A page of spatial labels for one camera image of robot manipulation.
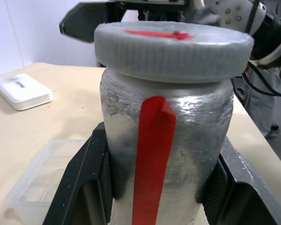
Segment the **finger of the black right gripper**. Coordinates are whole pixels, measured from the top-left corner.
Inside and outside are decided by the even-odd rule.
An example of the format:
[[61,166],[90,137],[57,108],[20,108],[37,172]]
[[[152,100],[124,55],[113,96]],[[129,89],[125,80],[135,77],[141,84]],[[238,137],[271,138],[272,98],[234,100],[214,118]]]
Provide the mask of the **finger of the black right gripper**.
[[120,22],[122,9],[116,1],[80,2],[59,23],[62,35],[86,43],[94,42],[94,32],[102,23]]

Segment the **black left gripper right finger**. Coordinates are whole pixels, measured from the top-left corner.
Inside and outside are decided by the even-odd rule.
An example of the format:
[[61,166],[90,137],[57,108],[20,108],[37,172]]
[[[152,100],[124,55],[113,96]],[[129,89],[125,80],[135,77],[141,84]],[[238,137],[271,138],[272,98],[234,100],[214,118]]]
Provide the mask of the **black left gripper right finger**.
[[228,138],[197,137],[195,149],[195,201],[209,225],[281,225],[281,204]]

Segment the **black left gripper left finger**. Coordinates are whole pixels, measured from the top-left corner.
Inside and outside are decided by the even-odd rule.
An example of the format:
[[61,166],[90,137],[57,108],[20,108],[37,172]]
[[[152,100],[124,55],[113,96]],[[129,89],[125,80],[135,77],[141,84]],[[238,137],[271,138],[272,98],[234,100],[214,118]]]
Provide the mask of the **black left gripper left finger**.
[[104,123],[67,164],[43,225],[108,225],[112,185]]

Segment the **grey ribbed jar lid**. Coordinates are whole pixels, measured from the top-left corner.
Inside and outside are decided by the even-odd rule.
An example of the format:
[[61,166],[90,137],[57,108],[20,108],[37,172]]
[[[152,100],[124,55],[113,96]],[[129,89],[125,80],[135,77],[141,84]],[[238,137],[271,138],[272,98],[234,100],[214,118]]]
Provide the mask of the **grey ribbed jar lid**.
[[246,68],[253,38],[235,30],[182,22],[114,22],[94,32],[97,60],[131,77],[166,83],[211,83]]

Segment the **clear jar with red tape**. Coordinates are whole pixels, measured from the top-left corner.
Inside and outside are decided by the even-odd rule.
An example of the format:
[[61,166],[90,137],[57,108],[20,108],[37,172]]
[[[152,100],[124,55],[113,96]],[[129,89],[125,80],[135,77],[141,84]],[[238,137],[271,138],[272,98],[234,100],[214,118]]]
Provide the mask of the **clear jar with red tape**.
[[165,97],[177,118],[156,225],[194,225],[232,116],[230,81],[152,82],[106,69],[100,95],[113,182],[110,225],[132,225],[139,115],[153,96]]

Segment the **clear plastic box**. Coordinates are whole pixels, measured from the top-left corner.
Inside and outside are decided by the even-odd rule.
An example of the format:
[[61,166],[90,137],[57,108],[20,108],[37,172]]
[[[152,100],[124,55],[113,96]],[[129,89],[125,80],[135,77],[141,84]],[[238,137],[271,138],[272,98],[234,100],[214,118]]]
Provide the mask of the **clear plastic box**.
[[86,140],[49,140],[7,195],[8,208],[44,208],[53,200],[67,164]]

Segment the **white rectangular box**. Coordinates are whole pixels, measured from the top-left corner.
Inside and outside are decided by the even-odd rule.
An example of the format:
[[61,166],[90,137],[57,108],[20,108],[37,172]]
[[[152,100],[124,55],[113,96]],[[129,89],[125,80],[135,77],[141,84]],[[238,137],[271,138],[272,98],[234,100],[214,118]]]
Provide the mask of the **white rectangular box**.
[[18,111],[53,101],[52,91],[27,74],[0,78],[0,94]]

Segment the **person in grey trousers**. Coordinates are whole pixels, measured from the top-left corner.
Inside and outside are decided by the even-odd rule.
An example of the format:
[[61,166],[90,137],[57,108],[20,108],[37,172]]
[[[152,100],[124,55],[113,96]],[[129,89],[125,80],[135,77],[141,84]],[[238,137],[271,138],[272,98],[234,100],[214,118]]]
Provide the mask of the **person in grey trousers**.
[[[280,87],[281,80],[275,74],[275,69],[261,70],[260,72],[273,89]],[[252,69],[248,68],[246,75],[255,87],[269,93],[269,90]],[[248,86],[244,87],[244,108],[264,137],[279,135],[279,126],[275,124],[273,119],[275,106],[275,97],[260,94]]]

